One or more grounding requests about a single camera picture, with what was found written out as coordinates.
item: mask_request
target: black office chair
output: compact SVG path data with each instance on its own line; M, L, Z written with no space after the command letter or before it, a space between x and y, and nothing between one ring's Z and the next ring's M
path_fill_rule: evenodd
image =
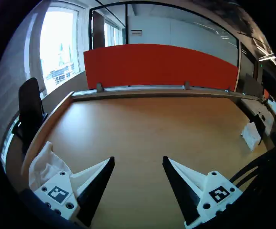
M22 153L26 154L38 129L48 113L44 112L36 78L30 78L19 88L19 121L12 133L22 140Z

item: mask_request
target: wall sign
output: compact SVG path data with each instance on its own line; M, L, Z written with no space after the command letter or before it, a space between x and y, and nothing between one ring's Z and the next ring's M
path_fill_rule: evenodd
M142 30L131 30L131 36L142 36Z

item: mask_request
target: glass wall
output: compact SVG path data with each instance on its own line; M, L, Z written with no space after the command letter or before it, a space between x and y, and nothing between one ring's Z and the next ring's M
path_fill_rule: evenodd
M94 32L93 16L92 48L119 44L172 45L207 53L238 66L238 40L221 26L195 13L151 3L100 6L93 10L93 15L95 13L104 18L105 44L97 45L101 37Z

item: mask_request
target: chair backrest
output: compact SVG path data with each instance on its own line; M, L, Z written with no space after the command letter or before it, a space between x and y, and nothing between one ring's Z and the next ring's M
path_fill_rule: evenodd
M43 120L43 108L36 78L30 78L19 88L19 120L37 123Z

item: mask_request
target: office desk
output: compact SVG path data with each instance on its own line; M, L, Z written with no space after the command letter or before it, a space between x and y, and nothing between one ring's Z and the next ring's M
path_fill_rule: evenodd
M230 179L266 152L240 136L248 121L227 98L90 100L70 103L45 140L74 173L115 157L92 228L183 229L163 156Z

